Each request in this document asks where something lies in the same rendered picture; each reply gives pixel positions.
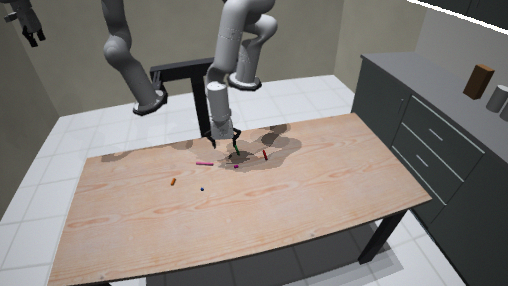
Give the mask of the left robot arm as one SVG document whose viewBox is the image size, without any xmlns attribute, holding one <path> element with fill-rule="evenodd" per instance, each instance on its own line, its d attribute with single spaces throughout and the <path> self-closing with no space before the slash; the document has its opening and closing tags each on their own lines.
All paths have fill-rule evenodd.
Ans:
<svg viewBox="0 0 508 286">
<path fill-rule="evenodd" d="M 256 87 L 260 82 L 255 74 L 261 47 L 277 31 L 277 21 L 271 16 L 264 15 L 273 8 L 275 0 L 222 1 L 225 5 L 220 21 L 215 58 L 208 69 L 205 82 L 210 117 L 217 122 L 225 121 L 232 116 L 232 111 L 229 109 L 227 83 L 223 80 L 225 74 L 234 71 L 239 48 L 237 72 L 230 75 L 230 81 L 241 87 Z M 255 34 L 257 37 L 241 43 L 243 29 L 244 32 Z"/>
</svg>

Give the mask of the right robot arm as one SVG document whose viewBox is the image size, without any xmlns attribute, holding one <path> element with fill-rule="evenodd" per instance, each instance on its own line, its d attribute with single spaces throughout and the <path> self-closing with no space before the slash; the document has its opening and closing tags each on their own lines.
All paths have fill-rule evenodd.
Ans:
<svg viewBox="0 0 508 286">
<path fill-rule="evenodd" d="M 23 12 L 32 7 L 30 0 L 0 0 L 0 2 L 10 3 L 14 11 L 4 17 L 6 23 L 17 19 L 16 12 Z M 121 73 L 138 101 L 134 105 L 135 110 L 138 112 L 150 110 L 162 101 L 164 94 L 153 88 L 141 63 L 130 54 L 132 38 L 123 0 L 101 0 L 101 3 L 109 31 L 109 39 L 103 48 L 104 56 L 107 62 Z"/>
</svg>

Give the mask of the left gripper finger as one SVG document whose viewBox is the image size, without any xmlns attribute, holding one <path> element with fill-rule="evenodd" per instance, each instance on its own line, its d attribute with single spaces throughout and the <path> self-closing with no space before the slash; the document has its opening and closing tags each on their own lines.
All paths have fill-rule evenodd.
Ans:
<svg viewBox="0 0 508 286">
<path fill-rule="evenodd" d="M 213 146 L 213 147 L 214 147 L 214 149 L 216 149 L 216 142 L 215 142 L 215 140 L 213 140 L 213 139 L 212 139 L 212 137 L 211 137 L 209 134 L 211 134 L 211 130 L 207 131 L 207 132 L 205 133 L 205 136 L 206 136 L 206 138 L 207 138 L 208 140 L 210 140 L 210 141 L 212 142 L 212 146 L 213 146 L 213 144 L 214 144 L 214 146 Z"/>
<path fill-rule="evenodd" d="M 232 138 L 233 139 L 233 147 L 235 148 L 235 145 L 236 145 L 236 139 L 240 136 L 241 134 L 241 130 L 239 129 L 236 129 L 236 128 L 233 128 L 234 132 L 236 132 L 237 134 L 234 135 L 234 137 Z"/>
</svg>

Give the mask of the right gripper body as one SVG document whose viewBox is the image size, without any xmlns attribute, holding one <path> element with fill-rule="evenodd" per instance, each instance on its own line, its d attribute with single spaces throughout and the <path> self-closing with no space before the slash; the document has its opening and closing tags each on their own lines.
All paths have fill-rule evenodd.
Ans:
<svg viewBox="0 0 508 286">
<path fill-rule="evenodd" d="M 27 32 L 31 33 L 35 33 L 42 28 L 41 23 L 32 8 L 23 12 L 16 12 L 16 14 L 22 30 L 24 25 L 27 27 Z"/>
</svg>

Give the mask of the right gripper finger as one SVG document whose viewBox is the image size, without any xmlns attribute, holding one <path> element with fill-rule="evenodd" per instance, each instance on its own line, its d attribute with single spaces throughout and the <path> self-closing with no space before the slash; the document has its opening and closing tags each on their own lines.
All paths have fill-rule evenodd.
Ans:
<svg viewBox="0 0 508 286">
<path fill-rule="evenodd" d="M 27 40 L 29 41 L 29 43 L 30 43 L 31 47 L 37 47 L 37 46 L 38 46 L 38 44 L 37 44 L 37 42 L 36 42 L 35 38 L 33 38 L 33 33 L 31 33 L 31 32 L 29 32 L 29 33 L 28 33 L 28 32 L 27 32 L 27 27 L 26 27 L 26 25 L 24 25 L 24 27 L 23 27 L 22 34 L 25 36 L 25 38 L 27 38 Z M 29 34 L 29 35 L 28 35 L 28 34 Z M 30 36 L 30 35 L 31 35 L 31 36 Z"/>
<path fill-rule="evenodd" d="M 45 36 L 43 34 L 42 28 L 37 32 L 37 36 L 38 36 L 40 41 L 46 40 L 46 38 L 45 38 Z"/>
</svg>

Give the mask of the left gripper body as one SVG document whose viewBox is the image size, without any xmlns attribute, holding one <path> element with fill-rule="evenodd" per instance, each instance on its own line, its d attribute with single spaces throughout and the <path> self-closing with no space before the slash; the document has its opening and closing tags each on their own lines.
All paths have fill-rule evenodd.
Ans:
<svg viewBox="0 0 508 286">
<path fill-rule="evenodd" d="M 214 140 L 232 139 L 234 130 L 231 117 L 222 122 L 214 121 L 211 118 L 211 135 Z"/>
</svg>

